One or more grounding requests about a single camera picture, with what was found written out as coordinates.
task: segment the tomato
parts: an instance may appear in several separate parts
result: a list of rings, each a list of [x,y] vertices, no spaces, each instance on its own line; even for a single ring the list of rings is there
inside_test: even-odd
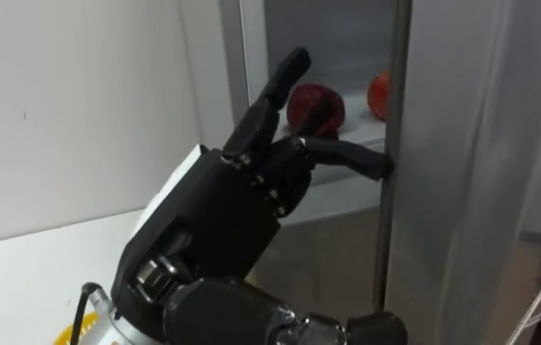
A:
[[[388,117],[388,87],[389,70],[386,70],[373,80],[366,95],[370,112],[381,121]]]

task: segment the refrigerator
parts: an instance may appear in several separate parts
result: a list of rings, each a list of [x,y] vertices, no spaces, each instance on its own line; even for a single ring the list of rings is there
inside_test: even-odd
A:
[[[201,5],[181,6],[190,35]],[[414,345],[505,344],[541,289],[541,1],[220,0],[214,9],[230,121],[305,46],[313,67],[302,82],[344,99],[340,138],[396,164],[383,183],[317,169],[255,267],[256,284],[339,319],[393,311]],[[382,122],[366,92],[386,70]],[[529,343],[540,312],[517,343]]]

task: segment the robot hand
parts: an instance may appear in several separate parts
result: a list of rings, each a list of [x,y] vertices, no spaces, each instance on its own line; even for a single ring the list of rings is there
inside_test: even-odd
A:
[[[346,166],[372,179],[390,174],[382,153],[309,137],[331,113],[330,102],[317,104],[295,135],[273,142],[278,111],[310,65],[304,48],[292,51],[223,149],[199,146],[190,153],[182,177],[122,253],[111,317],[157,343],[168,341],[164,315],[176,291],[200,278],[243,279],[279,230],[277,219],[305,196],[316,164]]]

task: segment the refrigerator door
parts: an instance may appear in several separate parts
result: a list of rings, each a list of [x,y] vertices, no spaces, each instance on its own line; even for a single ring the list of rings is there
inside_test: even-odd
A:
[[[541,288],[541,1],[413,2],[405,83],[386,309],[505,344]]]

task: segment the robotic hand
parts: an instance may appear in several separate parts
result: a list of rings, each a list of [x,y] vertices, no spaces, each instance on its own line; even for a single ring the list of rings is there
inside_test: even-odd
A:
[[[84,344],[380,344],[402,345],[390,313],[351,319],[299,313],[241,280],[304,197],[316,164],[387,177],[382,153],[310,137],[331,112],[322,101],[295,135],[273,142],[278,111],[311,65],[292,51],[222,150],[196,147],[144,213],[126,245],[111,289],[83,286],[71,344],[77,344],[87,297],[99,314]]]

